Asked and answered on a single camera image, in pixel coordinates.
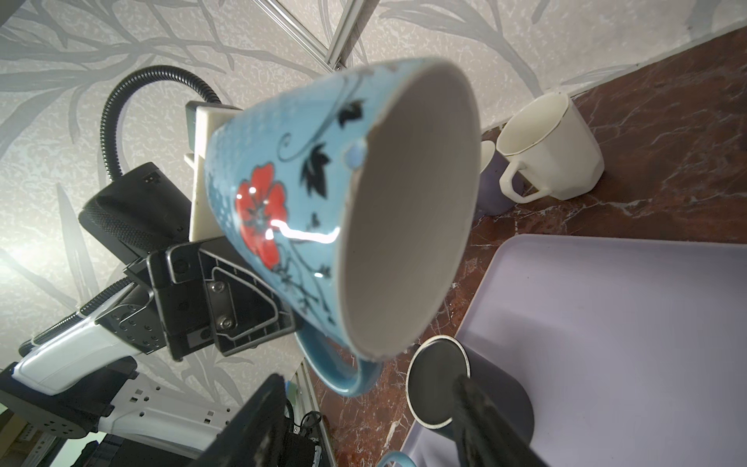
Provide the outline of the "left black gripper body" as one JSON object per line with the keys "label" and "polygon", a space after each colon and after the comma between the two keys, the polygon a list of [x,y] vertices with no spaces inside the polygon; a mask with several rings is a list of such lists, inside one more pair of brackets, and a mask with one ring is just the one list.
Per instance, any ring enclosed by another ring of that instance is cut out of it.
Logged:
{"label": "left black gripper body", "polygon": [[172,245],[126,266],[124,296],[95,323],[144,354],[182,359],[213,344],[198,242]]}

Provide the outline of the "lavender mug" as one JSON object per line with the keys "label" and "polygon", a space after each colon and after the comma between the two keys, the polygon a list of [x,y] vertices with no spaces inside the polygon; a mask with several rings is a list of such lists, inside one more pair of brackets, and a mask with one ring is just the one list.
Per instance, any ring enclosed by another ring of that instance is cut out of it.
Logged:
{"label": "lavender mug", "polygon": [[476,212],[480,216],[501,215],[516,204],[504,195],[500,186],[508,162],[498,153],[494,141],[484,140],[480,144],[480,163],[482,168]]}

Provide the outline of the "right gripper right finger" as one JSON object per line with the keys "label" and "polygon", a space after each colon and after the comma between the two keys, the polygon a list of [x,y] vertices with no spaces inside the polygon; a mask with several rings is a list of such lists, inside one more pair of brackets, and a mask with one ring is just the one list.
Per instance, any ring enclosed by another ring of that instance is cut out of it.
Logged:
{"label": "right gripper right finger", "polygon": [[472,379],[457,377],[452,393],[453,440],[461,466],[548,466]]}

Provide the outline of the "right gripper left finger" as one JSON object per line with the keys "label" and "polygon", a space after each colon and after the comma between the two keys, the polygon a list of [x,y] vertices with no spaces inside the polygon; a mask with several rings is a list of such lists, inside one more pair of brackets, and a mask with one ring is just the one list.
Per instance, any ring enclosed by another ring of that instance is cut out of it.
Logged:
{"label": "right gripper left finger", "polygon": [[285,437],[285,381],[272,374],[189,467],[277,466]]}

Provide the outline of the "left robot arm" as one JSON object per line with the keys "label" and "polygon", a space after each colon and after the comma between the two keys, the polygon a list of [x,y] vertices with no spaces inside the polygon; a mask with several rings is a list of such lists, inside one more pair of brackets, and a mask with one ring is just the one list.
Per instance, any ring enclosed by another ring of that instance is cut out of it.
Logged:
{"label": "left robot arm", "polygon": [[29,341],[1,375],[1,401],[61,439],[104,432],[199,457],[237,416],[156,383],[136,357],[167,349],[181,360],[214,346],[230,356],[293,333],[290,307],[207,229],[202,193],[185,196],[153,163],[123,171],[117,130],[128,100],[151,83],[183,84],[194,169],[202,167],[210,117],[235,107],[195,74],[170,65],[133,72],[102,112],[99,139],[109,184],[84,206],[80,224],[124,263],[124,277]]}

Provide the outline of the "blue dotted square mug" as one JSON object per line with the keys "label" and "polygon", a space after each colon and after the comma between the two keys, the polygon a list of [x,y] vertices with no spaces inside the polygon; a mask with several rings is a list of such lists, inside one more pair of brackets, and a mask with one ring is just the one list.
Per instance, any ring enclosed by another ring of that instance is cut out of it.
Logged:
{"label": "blue dotted square mug", "polygon": [[204,185],[237,253],[303,321],[336,393],[368,392],[435,319],[468,241],[480,116],[444,58],[359,66],[280,93],[210,136]]}

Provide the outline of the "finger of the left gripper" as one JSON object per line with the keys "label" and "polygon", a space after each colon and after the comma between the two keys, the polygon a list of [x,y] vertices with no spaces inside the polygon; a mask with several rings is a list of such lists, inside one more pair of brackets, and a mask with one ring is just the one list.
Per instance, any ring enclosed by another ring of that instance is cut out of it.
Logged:
{"label": "finger of the left gripper", "polygon": [[298,330],[295,313],[243,258],[200,252],[214,346],[223,356]]}

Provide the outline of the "white faceted mug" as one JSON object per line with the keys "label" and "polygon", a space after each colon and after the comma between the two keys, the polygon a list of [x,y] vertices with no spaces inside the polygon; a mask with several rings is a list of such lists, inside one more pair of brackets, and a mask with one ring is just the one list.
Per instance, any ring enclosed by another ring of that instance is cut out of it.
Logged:
{"label": "white faceted mug", "polygon": [[599,144],[566,93],[548,93],[521,109],[496,149],[508,162],[501,191],[517,204],[587,194],[605,169]]}

